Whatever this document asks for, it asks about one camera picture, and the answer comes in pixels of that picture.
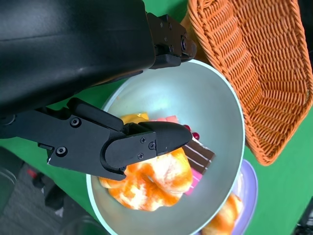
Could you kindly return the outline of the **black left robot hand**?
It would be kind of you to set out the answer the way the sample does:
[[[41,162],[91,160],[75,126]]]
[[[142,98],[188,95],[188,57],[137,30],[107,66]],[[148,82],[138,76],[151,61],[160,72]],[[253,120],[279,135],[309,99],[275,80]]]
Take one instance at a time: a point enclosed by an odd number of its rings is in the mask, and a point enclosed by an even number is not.
[[[123,121],[74,95],[196,55],[186,29],[141,0],[3,0],[0,137],[34,141],[49,165],[121,181],[127,166],[191,141],[176,123]]]

